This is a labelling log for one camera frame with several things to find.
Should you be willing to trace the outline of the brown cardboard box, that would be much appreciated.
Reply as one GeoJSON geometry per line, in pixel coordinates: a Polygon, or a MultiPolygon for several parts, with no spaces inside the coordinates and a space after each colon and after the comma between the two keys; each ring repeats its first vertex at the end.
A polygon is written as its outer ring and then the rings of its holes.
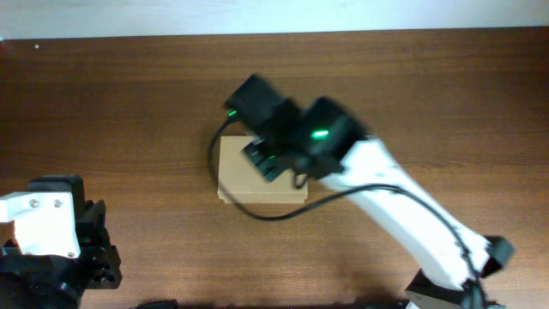
{"type": "Polygon", "coordinates": [[[272,183],[267,183],[242,153],[252,141],[249,136],[223,136],[220,139],[218,180],[240,203],[303,204],[308,188],[293,187],[293,173],[285,171],[272,183]]]}

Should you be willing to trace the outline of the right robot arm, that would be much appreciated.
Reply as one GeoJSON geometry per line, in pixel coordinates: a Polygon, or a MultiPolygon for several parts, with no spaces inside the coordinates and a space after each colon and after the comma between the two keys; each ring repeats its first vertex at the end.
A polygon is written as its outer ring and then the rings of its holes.
{"type": "Polygon", "coordinates": [[[295,188],[317,180],[332,200],[352,201],[408,251],[419,265],[406,289],[409,307],[491,306],[482,281],[510,261],[512,244],[460,223],[338,102],[321,97],[300,108],[255,74],[225,107],[226,123],[252,134],[244,155],[266,181],[288,171],[295,188]]]}

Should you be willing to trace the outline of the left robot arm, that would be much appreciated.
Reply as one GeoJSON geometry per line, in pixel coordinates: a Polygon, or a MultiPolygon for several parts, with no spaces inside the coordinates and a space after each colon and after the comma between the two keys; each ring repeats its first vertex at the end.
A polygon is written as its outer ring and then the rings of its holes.
{"type": "Polygon", "coordinates": [[[30,180],[1,198],[1,221],[14,228],[1,244],[3,308],[77,308],[87,290],[120,286],[106,205],[86,199],[81,176],[30,180]]]}

